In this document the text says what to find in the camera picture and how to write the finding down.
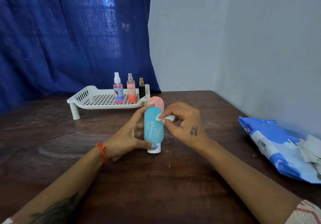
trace hand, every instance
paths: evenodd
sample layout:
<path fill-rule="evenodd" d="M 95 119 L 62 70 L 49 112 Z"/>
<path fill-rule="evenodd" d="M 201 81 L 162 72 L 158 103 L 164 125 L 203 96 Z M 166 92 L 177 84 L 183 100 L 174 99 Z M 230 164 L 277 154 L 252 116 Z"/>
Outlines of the hand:
<path fill-rule="evenodd" d="M 180 127 L 168 119 L 163 119 L 162 123 L 165 124 L 175 138 L 190 147 L 195 146 L 200 140 L 208 139 L 202 125 L 199 110 L 183 102 L 176 102 L 168 106 L 159 118 L 164 118 L 171 114 L 175 115 L 177 120 L 182 121 Z"/>
<path fill-rule="evenodd" d="M 144 122 L 139 123 L 138 121 L 142 114 L 151 106 L 154 106 L 154 104 L 149 104 L 138 109 L 117 133 L 103 142 L 102 145 L 107 146 L 105 149 L 107 158 L 117 161 L 122 155 L 134 149 L 157 149 L 156 144 L 135 138 L 142 136 L 141 129 L 144 129 Z"/>

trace white wall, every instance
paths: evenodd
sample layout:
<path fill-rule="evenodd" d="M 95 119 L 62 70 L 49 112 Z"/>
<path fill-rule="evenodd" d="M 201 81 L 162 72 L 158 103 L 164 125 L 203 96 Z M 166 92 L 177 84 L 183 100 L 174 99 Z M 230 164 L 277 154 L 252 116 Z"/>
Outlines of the white wall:
<path fill-rule="evenodd" d="M 320 4 L 229 0 L 212 89 L 248 116 L 321 138 Z"/>
<path fill-rule="evenodd" d="M 212 90 L 228 0 L 151 0 L 150 57 L 162 91 Z"/>

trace silver spray cap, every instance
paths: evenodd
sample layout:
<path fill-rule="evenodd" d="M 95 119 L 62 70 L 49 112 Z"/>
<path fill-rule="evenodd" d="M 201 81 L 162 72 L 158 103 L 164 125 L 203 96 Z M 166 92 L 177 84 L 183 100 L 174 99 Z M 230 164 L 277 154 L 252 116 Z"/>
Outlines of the silver spray cap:
<path fill-rule="evenodd" d="M 129 80 L 129 81 L 132 81 L 132 80 L 133 80 L 132 74 L 128 74 L 128 80 Z"/>

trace orange thread bracelet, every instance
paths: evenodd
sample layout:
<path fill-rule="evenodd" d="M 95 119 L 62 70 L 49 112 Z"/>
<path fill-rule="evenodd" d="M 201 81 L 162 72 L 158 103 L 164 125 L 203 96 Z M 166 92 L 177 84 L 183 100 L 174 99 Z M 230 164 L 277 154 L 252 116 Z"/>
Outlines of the orange thread bracelet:
<path fill-rule="evenodd" d="M 106 155 L 105 155 L 105 152 L 104 152 L 104 149 L 106 149 L 107 146 L 102 147 L 102 144 L 101 144 L 100 142 L 97 143 L 96 146 L 97 146 L 97 147 L 99 148 L 99 150 L 101 151 L 102 158 L 103 158 L 103 160 L 104 160 L 104 165 L 107 165 L 109 161 L 108 161 L 108 159 L 107 159 L 107 157 L 106 157 Z"/>

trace fingernail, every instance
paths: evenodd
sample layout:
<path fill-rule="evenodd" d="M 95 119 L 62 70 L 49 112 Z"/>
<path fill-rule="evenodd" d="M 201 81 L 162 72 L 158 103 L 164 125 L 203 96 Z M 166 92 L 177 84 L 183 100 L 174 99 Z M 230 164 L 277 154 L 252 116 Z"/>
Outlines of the fingernail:
<path fill-rule="evenodd" d="M 151 149 L 157 149 L 157 148 L 158 148 L 158 146 L 156 144 L 151 145 Z"/>

